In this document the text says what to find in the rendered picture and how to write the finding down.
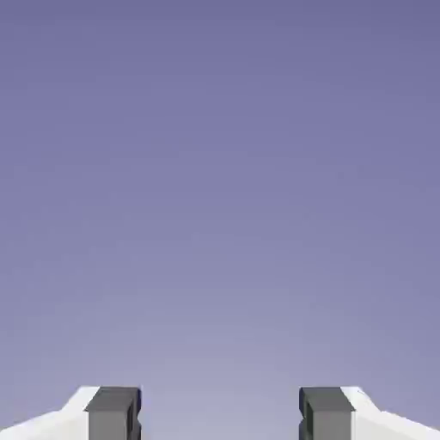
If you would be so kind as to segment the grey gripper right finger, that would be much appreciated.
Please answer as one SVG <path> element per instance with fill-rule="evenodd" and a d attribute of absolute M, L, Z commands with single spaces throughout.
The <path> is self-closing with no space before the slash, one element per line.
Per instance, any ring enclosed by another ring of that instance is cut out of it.
<path fill-rule="evenodd" d="M 440 440 L 440 430 L 383 411 L 358 386 L 301 387 L 298 440 Z"/>

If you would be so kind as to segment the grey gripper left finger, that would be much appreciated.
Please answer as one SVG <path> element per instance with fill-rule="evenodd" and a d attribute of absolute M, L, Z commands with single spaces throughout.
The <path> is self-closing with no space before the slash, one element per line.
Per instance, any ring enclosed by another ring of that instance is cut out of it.
<path fill-rule="evenodd" d="M 142 440 L 138 387 L 81 386 L 61 407 L 0 430 L 0 440 Z"/>

